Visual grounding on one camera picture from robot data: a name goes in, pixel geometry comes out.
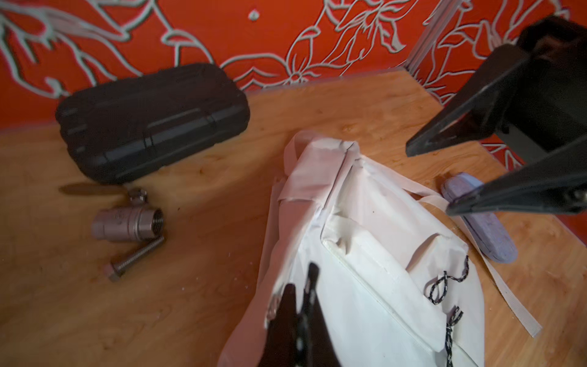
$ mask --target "black plastic case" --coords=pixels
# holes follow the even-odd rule
[[[240,134],[250,111],[224,71],[197,63],[81,90],[55,117],[82,173],[122,184]]]

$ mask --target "orange wall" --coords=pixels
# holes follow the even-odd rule
[[[0,1],[0,127],[52,121],[76,90],[191,62],[246,89],[392,68],[438,1]]]
[[[463,0],[414,77],[446,104],[498,46],[528,25],[558,15],[587,25],[585,0]]]

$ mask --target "white backpack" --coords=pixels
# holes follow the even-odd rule
[[[447,202],[362,156],[356,142],[304,131],[284,159],[288,178],[273,188],[257,291],[218,366],[258,365],[275,300],[293,283],[300,309],[310,262],[342,366],[444,367],[449,341],[455,367],[483,366],[484,300],[468,245],[406,191],[442,210]]]

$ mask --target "floral line drawing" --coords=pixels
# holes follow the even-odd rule
[[[510,148],[503,143],[482,143],[481,144],[489,153],[495,156],[495,154],[501,150],[504,150],[504,164],[505,169],[508,171],[513,171],[523,166],[522,162],[520,162],[514,154],[511,152]]]
[[[96,75],[90,69],[89,64],[93,65],[100,73],[110,80],[116,80],[117,77],[110,73],[96,57],[81,50],[71,38],[72,36],[93,39],[102,43],[112,52],[112,54],[114,54],[116,59],[128,71],[134,75],[141,76],[142,72],[137,70],[126,60],[122,53],[114,46],[113,42],[129,41],[131,38],[131,31],[140,26],[151,16],[151,14],[154,14],[166,29],[160,40],[162,44],[174,48],[175,66],[180,63],[180,48],[182,47],[198,48],[206,55],[209,62],[214,62],[212,55],[195,36],[186,31],[182,31],[181,29],[173,28],[170,25],[156,0],[86,0],[86,2],[92,6],[92,8],[115,30],[115,32],[104,30],[75,15],[49,6],[19,5],[8,1],[0,1],[0,52],[8,64],[11,77],[17,84],[39,96],[48,98],[56,99],[60,96],[67,96],[70,94],[67,90],[64,90],[61,82],[50,76],[45,77],[45,83],[49,90],[41,89],[27,82],[21,75],[21,70],[18,66],[14,50],[11,50],[6,41],[6,35],[8,32],[15,35],[18,45],[33,64],[38,63],[38,60],[32,52],[30,43],[39,43],[46,49],[52,50],[54,43],[58,41],[63,42],[72,51],[75,61],[85,73],[88,82],[92,86],[97,84],[97,80]],[[118,24],[102,8],[103,6],[121,6],[125,8],[142,7],[142,9],[133,19],[124,24]],[[12,22],[5,15],[5,12],[12,12],[36,19],[43,25],[44,30],[39,35],[28,33]]]
[[[428,18],[426,18],[422,22],[422,25],[429,25],[432,22],[432,18],[434,17],[434,15],[436,14],[436,12],[438,11],[438,8],[440,7],[440,4],[442,4],[442,0],[438,0],[438,3],[436,4],[436,6],[434,7],[434,9],[430,13],[430,15],[428,16]]]
[[[250,67],[246,72],[236,75],[234,80],[241,82],[241,88],[251,86],[270,87],[307,82],[319,78],[323,71],[339,70],[338,75],[344,73],[356,62],[364,59],[378,43],[389,53],[398,53],[406,45],[400,40],[397,22],[403,19],[418,3],[419,0],[323,0],[322,10],[313,25],[302,31],[291,43],[285,57],[274,53],[252,53],[237,55],[220,63],[221,68],[234,67],[235,64],[263,60],[263,62],[277,65],[279,73],[262,70],[261,66]],[[174,50],[173,65],[181,64],[182,48],[197,48],[214,63],[210,51],[193,34],[175,28],[167,20],[157,0],[85,0],[93,11],[112,29],[101,28],[74,14],[50,6],[36,6],[31,4],[16,4],[0,0],[0,52],[5,59],[12,79],[21,87],[42,97],[57,99],[70,95],[62,82],[53,76],[44,78],[45,86],[34,85],[26,80],[16,57],[22,52],[33,64],[38,59],[31,47],[36,43],[47,50],[53,50],[59,42],[66,45],[80,70],[86,76],[90,85],[98,84],[98,74],[108,80],[117,80],[117,76],[102,63],[97,56],[83,50],[78,39],[91,39],[100,42],[108,48],[116,60],[131,74],[141,76],[142,71],[135,68],[119,51],[116,43],[128,42],[132,31],[141,26],[147,19],[155,17],[165,28],[160,37],[163,45]],[[121,7],[136,9],[137,15],[126,22],[117,22],[104,9],[105,7]],[[43,26],[39,34],[27,32],[13,22],[8,14],[18,14],[30,17]],[[330,24],[338,39],[326,57],[316,59],[314,44],[322,33],[319,23]],[[12,35],[16,45],[10,45],[7,37]]]
[[[560,0],[549,0],[549,5],[553,7],[553,14],[556,16],[563,17],[565,19],[570,18],[569,10],[561,5]],[[432,60],[432,68],[426,77],[420,77],[420,69],[416,69],[413,73],[413,77],[431,94],[433,95],[442,105],[446,105],[455,95],[455,93],[448,92],[442,93],[443,89],[446,88],[445,82],[450,76],[458,76],[463,74],[473,74],[477,69],[463,69],[463,70],[447,70],[447,63],[450,61],[451,53],[454,49],[461,47],[463,44],[468,43],[472,46],[473,57],[478,60],[485,60],[488,55],[483,55],[479,52],[480,46],[483,44],[492,52],[495,48],[506,44],[516,43],[518,38],[513,38],[512,33],[520,30],[522,24],[527,17],[537,9],[540,5],[544,4],[543,0],[536,0],[530,5],[524,12],[522,7],[524,1],[518,1],[518,5],[510,16],[508,29],[503,32],[503,35],[497,30],[497,24],[500,19],[504,16],[504,11],[508,4],[508,0],[502,0],[500,8],[495,15],[495,18],[490,22],[486,19],[481,19],[477,23],[463,23],[463,16],[465,13],[473,10],[472,0],[463,0],[457,9],[457,22],[452,29],[450,29],[442,38],[432,44],[430,49],[430,57]],[[447,48],[447,52],[443,60],[436,60],[435,51]]]
[[[251,60],[264,60],[274,65],[279,64],[282,70],[280,74],[265,72],[252,66],[246,72],[236,76],[235,82],[249,79],[241,86],[244,90],[250,86],[265,88],[307,82],[321,77],[320,70],[325,70],[325,68],[340,69],[338,75],[342,76],[354,63],[364,59],[371,52],[376,40],[379,40],[380,45],[389,53],[400,52],[406,47],[399,39],[396,22],[404,18],[418,3],[418,0],[414,1],[402,15],[393,15],[403,11],[410,1],[355,0],[351,4],[346,4],[344,1],[336,4],[332,0],[324,0],[322,12],[316,22],[298,35],[292,42],[285,58],[274,53],[238,55],[224,61],[220,67],[225,69],[233,63]],[[367,5],[369,8],[355,12],[359,5]],[[337,18],[335,11],[344,11],[345,13]],[[317,61],[314,60],[314,42],[322,32],[319,24],[324,16],[334,25],[334,31],[339,34],[339,38],[330,53],[322,60]],[[359,36],[365,36],[369,40],[368,49],[355,50]],[[304,42],[307,43],[305,52],[299,56],[295,49]]]

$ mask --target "wooden surface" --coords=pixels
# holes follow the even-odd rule
[[[215,365],[255,292],[271,185],[300,129],[357,140],[432,188],[461,171],[483,181],[504,172],[477,143],[406,158],[406,140],[440,110],[406,72],[249,102],[245,133],[137,181],[163,209],[168,241],[117,284],[102,266],[134,245],[93,240],[90,223],[123,198],[58,192],[86,179],[57,126],[0,134],[0,366]],[[552,216],[499,217],[519,259],[495,267],[544,330],[526,333],[471,252],[487,366],[587,365],[587,249]]]

